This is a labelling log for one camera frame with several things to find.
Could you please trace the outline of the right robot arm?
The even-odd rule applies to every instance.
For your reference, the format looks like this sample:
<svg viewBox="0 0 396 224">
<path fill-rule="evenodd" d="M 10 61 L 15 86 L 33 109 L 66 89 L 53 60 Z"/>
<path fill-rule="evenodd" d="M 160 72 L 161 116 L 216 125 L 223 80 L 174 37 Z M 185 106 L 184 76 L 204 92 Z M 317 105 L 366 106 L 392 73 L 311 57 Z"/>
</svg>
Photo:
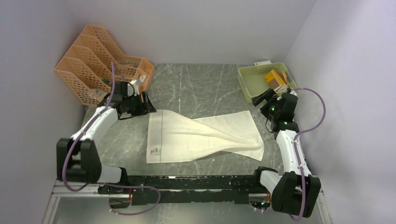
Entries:
<svg viewBox="0 0 396 224">
<path fill-rule="evenodd" d="M 257 193 L 267 190 L 267 197 L 251 205 L 261 212 L 284 213 L 294 221 L 300 221 L 311 216 L 321 182 L 308 168 L 300 142 L 300 135 L 304 132 L 294 121 L 298 97 L 295 90 L 288 89 L 279 95 L 268 89 L 252 98 L 255 106 L 262 101 L 266 103 L 260 111 L 271 122 L 270 132 L 280 148 L 284 173 L 280 175 L 272 168 L 258 168 L 252 188 Z"/>
</svg>

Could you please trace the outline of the orange plastic file organizer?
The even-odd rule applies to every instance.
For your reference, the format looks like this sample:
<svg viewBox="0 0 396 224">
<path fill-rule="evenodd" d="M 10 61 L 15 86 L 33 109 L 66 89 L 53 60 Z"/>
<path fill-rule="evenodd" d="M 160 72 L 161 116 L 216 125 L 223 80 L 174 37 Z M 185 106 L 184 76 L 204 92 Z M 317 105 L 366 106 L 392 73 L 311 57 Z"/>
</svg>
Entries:
<svg viewBox="0 0 396 224">
<path fill-rule="evenodd" d="M 139 91 L 148 89 L 155 66 L 145 58 L 125 54 L 99 25 L 86 25 L 54 71 L 82 105 L 96 106 L 111 91 L 112 63 L 118 68 L 116 80 L 138 79 Z"/>
</svg>

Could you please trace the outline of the yellow brown bear towel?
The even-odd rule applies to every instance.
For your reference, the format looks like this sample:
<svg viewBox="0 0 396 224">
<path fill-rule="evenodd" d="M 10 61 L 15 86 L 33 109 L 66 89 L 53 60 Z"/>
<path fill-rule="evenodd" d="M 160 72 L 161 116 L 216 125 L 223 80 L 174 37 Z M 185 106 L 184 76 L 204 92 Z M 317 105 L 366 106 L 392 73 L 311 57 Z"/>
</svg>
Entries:
<svg viewBox="0 0 396 224">
<path fill-rule="evenodd" d="M 287 75 L 284 71 L 271 70 L 264 75 L 264 81 L 277 94 L 285 93 L 290 88 Z"/>
</svg>

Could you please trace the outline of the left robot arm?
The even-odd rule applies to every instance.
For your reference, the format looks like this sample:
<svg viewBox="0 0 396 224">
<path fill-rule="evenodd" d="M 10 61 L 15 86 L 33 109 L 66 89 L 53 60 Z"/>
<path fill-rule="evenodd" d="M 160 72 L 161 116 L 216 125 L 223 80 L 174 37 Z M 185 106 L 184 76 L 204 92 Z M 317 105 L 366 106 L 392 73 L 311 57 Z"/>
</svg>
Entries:
<svg viewBox="0 0 396 224">
<path fill-rule="evenodd" d="M 156 112 L 146 91 L 139 92 L 139 80 L 115 83 L 113 93 L 98 103 L 93 116 L 75 134 L 61 138 L 56 144 L 57 178 L 66 182 L 110 183 L 117 194 L 127 192 L 128 175 L 125 168 L 101 163 L 97 144 L 108 129 L 125 113 L 131 118 Z"/>
</svg>

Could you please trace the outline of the cream white towel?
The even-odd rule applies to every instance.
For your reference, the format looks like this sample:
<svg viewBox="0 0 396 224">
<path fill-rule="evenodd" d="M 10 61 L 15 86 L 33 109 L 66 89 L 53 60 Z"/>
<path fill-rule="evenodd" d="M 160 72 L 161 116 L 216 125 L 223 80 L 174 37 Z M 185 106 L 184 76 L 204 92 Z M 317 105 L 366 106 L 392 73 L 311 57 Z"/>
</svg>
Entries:
<svg viewBox="0 0 396 224">
<path fill-rule="evenodd" d="M 250 111 L 190 119 L 170 110 L 150 114 L 146 162 L 190 162 L 218 152 L 261 161 L 264 143 Z"/>
</svg>

